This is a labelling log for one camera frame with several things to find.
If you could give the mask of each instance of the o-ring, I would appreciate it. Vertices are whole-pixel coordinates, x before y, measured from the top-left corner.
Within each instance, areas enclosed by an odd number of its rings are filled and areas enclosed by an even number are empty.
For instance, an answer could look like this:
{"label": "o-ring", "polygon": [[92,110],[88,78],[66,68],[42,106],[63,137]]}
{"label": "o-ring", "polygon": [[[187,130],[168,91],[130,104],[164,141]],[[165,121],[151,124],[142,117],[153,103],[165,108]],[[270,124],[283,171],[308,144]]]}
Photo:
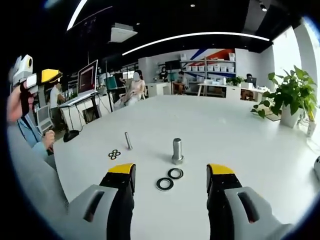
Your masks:
{"label": "o-ring", "polygon": [[[162,181],[168,181],[169,182],[169,186],[168,187],[160,186],[160,183]],[[163,177],[163,178],[160,178],[158,181],[156,181],[156,187],[161,191],[168,191],[168,190],[172,189],[173,186],[174,186],[174,181],[172,181],[172,179],[168,178],[168,177]]]}
{"label": "o-ring", "polygon": [[[179,172],[179,176],[172,176],[171,173],[172,173],[173,171]],[[172,179],[175,179],[175,180],[182,178],[183,175],[184,175],[184,171],[182,171],[180,168],[171,168],[171,169],[168,171],[168,176],[169,176],[170,178],[172,178]]]}

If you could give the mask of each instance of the chair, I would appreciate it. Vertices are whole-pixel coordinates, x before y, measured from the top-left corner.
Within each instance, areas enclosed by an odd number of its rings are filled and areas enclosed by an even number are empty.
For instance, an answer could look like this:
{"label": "chair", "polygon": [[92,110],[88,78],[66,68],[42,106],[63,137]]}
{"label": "chair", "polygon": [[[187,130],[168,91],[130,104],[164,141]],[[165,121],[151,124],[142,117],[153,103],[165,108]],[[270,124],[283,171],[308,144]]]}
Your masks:
{"label": "chair", "polygon": [[49,128],[52,128],[54,126],[53,122],[50,118],[50,109],[49,105],[45,105],[43,107],[40,107],[36,111],[36,119],[38,123],[38,129],[41,132],[41,134],[44,134],[46,130]]}

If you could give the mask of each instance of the led light strip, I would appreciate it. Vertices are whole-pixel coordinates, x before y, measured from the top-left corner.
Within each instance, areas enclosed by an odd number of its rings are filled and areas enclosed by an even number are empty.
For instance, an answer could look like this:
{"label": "led light strip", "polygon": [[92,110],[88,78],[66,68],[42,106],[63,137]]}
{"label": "led light strip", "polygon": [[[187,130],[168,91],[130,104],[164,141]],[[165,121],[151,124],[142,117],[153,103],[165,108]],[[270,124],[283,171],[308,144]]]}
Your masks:
{"label": "led light strip", "polygon": [[129,53],[132,53],[136,50],[148,47],[153,44],[158,44],[164,41],[172,40],[172,39],[179,39],[179,38],[184,38],[184,37],[191,37],[191,36],[201,36],[201,35],[234,35],[234,36],[242,36],[242,37],[248,37],[248,38],[254,38],[254,39],[260,39],[263,41],[270,41],[270,39],[261,37],[261,36],[255,36],[255,35],[250,35],[250,34],[245,34],[245,33],[239,33],[239,32],[226,32],[226,31],[208,31],[208,32],[196,32],[196,33],[189,33],[189,34],[183,34],[183,35],[178,35],[178,36],[171,36],[167,37],[161,40],[153,41],[150,43],[147,43],[142,46],[138,46],[130,51],[126,51],[125,53],[122,53],[122,56],[127,55]]}
{"label": "led light strip", "polygon": [[74,11],[74,13],[73,13],[73,15],[72,15],[72,17],[71,17],[71,20],[70,20],[70,22],[69,22],[68,28],[66,29],[67,31],[74,26],[75,21],[76,21],[78,15],[79,15],[81,9],[84,7],[84,5],[86,4],[87,1],[88,1],[88,0],[81,0],[81,2],[79,3],[79,5],[76,7],[76,10]]}

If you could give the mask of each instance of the ceiling vent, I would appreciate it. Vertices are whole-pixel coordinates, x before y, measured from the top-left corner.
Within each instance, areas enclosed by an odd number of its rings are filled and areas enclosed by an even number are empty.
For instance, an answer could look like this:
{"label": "ceiling vent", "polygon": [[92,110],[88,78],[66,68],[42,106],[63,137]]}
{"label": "ceiling vent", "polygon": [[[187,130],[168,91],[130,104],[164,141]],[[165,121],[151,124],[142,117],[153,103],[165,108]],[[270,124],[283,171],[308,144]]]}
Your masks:
{"label": "ceiling vent", "polygon": [[134,31],[132,26],[115,23],[114,27],[111,28],[111,43],[123,43],[127,39],[136,35],[137,32]]}

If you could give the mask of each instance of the metal bolt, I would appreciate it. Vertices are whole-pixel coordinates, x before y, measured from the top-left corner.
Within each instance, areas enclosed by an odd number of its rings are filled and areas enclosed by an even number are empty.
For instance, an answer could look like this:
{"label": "metal bolt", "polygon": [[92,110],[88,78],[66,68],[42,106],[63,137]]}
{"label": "metal bolt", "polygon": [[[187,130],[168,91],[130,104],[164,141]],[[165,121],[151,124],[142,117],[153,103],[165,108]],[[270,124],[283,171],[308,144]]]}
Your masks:
{"label": "metal bolt", "polygon": [[181,139],[175,138],[173,139],[172,162],[177,165],[177,164],[181,164],[183,160],[184,160],[184,156],[182,155]]}
{"label": "metal bolt", "polygon": [[132,147],[130,139],[129,139],[129,134],[127,132],[125,132],[124,135],[125,135],[126,143],[128,144],[128,149],[132,150],[133,147]]}

